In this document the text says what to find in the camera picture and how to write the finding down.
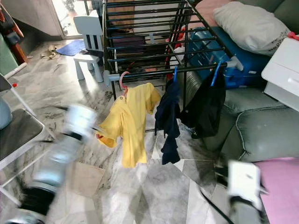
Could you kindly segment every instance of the black metal rack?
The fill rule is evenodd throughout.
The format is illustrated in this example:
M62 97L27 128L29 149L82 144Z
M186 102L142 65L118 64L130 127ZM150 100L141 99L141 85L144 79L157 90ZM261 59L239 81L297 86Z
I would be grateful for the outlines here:
M109 12L110 8L118 7L136 7L136 6L157 6L157 5L167 5L167 4L177 4L178 7L171 8L158 8L158 9L146 9L137 11L118 11ZM156 15L158 13L169 13L163 15ZM136 17L134 15L142 14L141 17ZM132 18L120 18L121 16L133 16ZM190 21L190 17L196 15L197 21ZM152 19L158 18L174 18L171 21L156 21L153 22ZM113 22L120 21L132 21L133 24L121 24L112 25ZM218 49L202 49L198 51L188 52L188 43L192 40L188 39L188 34L193 32L188 29L188 24L201 22L205 28L208 30L212 38L199 39L196 41L208 41L216 40L220 48ZM160 26L170 26L170 29L160 29ZM142 32L128 32L119 33L120 30L125 29L135 29L135 28L152 28L151 31ZM178 36L184 33L184 40L178 41ZM128 40L131 37L146 38L149 36L150 43L140 43L132 42L132 44L126 43L121 46L115 46L115 40L123 39ZM169 39L169 42L160 42L161 39ZM174 51L175 45L177 43L185 44L185 51L182 53L176 53ZM223 50L231 58L233 54L225 47L223 42L218 38L216 33L210 28L208 23L202 18L202 16L196 11L196 9L191 5L189 0L135 0L135 1L123 1L123 2L113 2L110 3L103 2L103 49L104 49L104 69L109 71L106 74L108 79L111 81L114 99L116 99L115 85L114 82L119 79L119 67L129 67L134 64L135 67L142 68L141 70L136 70L130 72L123 78L123 82L134 82L143 80L152 80L165 77L167 74L174 72L174 66L179 65L178 72L184 74L184 90L183 90L183 107L185 107L186 98L186 73L188 71L196 70L206 70L215 68L216 64L202 65L199 67L188 67L187 60L180 61L178 56L183 55L186 59L188 54L197 54L207 51L218 51ZM177 63L169 65L170 58L174 56ZM221 67L227 67L227 63L222 63ZM146 71L146 69L151 68L154 71Z

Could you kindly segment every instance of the yellow shirt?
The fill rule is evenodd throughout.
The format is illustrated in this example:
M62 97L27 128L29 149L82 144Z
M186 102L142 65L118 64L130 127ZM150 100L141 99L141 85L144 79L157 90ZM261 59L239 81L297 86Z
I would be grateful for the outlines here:
M127 97L120 96L110 109L108 117L99 126L103 135L99 141L115 147L118 136L123 138L122 164L133 168L138 162L146 163L144 147L146 112L153 114L157 102L161 99L151 83L128 88Z

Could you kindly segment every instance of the pink cloth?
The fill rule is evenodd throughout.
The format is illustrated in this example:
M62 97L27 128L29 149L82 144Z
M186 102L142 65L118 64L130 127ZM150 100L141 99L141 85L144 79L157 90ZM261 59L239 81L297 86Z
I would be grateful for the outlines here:
M299 158L258 162L269 195L262 195L271 224L299 222Z
M214 20L213 10L221 7L222 5L228 4L231 1L232 0L202 0L196 5L195 8L211 27L217 27L218 24ZM197 21L197 20L198 18L196 15L191 16L191 21ZM190 28L194 29L196 27L203 27L203 24L201 22L198 22L198 23L190 23L188 25L189 29Z

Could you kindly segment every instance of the grey sofa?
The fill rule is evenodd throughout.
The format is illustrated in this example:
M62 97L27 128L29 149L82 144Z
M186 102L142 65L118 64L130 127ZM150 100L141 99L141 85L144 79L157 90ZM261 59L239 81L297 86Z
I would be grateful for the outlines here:
M299 0L241 0L273 12L295 33ZM201 80L194 72L187 74L187 101L191 100ZM204 138L209 151L220 151L224 161L262 161L299 156L299 112L266 96L263 89L227 90L217 135Z

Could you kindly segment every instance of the blue hanger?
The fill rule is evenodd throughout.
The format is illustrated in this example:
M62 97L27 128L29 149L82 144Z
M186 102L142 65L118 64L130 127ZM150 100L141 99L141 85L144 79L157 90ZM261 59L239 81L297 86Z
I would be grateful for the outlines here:
M217 68L215 70L214 77L213 77L212 82L211 82L211 86L214 86L214 83L215 83L216 78L217 78L217 73L218 73L218 70L220 68L221 63L222 63L222 61L220 60L218 65L217 65Z
M174 77L173 77L173 81L176 82L177 81L177 72L178 72L178 67L176 66L174 68Z

